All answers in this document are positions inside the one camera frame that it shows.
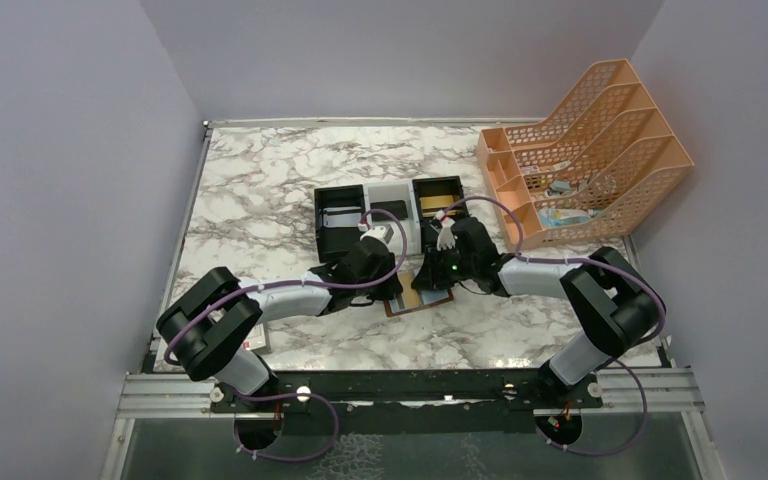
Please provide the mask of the brown leather card holder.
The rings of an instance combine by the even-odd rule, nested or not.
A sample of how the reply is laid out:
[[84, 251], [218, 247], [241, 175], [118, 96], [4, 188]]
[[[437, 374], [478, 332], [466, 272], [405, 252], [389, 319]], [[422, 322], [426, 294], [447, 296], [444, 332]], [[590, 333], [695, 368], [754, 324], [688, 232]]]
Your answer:
[[392, 318], [417, 311], [436, 307], [454, 300], [451, 289], [448, 290], [416, 290], [411, 287], [418, 269], [404, 271], [398, 274], [402, 292], [394, 299], [384, 303], [385, 314]]

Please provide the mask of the black and white card tray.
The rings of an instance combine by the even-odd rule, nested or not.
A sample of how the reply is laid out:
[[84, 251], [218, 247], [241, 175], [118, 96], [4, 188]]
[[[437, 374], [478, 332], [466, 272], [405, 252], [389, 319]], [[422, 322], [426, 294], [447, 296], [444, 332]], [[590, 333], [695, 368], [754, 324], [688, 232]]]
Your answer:
[[461, 178], [432, 177], [316, 188], [313, 198], [318, 260], [328, 263], [345, 255], [361, 237], [358, 228], [361, 215], [372, 209], [371, 203], [390, 200], [404, 200], [409, 218], [398, 220], [387, 211], [375, 210], [366, 221], [371, 226], [383, 225], [393, 230], [388, 247], [395, 254], [403, 250], [409, 256], [423, 254], [437, 236], [430, 221], [439, 210], [423, 214], [419, 198], [435, 195], [453, 195], [456, 201], [462, 199]]

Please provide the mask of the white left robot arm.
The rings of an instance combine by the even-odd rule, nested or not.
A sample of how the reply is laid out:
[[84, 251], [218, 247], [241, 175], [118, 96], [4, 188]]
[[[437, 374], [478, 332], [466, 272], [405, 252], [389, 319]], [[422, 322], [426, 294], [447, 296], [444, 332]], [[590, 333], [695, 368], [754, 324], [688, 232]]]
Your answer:
[[349, 308], [358, 298], [386, 301], [401, 293], [402, 260], [367, 236], [339, 260], [296, 279], [260, 283], [226, 267], [208, 271], [169, 306], [155, 327], [170, 362], [193, 381], [213, 377], [243, 396], [260, 395], [275, 375], [242, 344], [258, 325], [288, 317], [320, 317]]

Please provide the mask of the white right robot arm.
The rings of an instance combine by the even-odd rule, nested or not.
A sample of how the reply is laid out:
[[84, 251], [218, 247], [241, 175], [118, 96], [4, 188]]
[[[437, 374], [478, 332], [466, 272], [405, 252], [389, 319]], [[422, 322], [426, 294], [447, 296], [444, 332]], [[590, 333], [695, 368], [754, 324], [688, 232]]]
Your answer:
[[434, 226], [436, 242], [424, 251], [414, 289], [447, 290], [472, 281], [487, 295], [570, 303], [582, 330], [539, 368], [539, 386], [546, 394], [571, 391], [663, 327], [663, 301], [614, 248], [575, 259], [526, 257], [499, 252], [474, 217]]

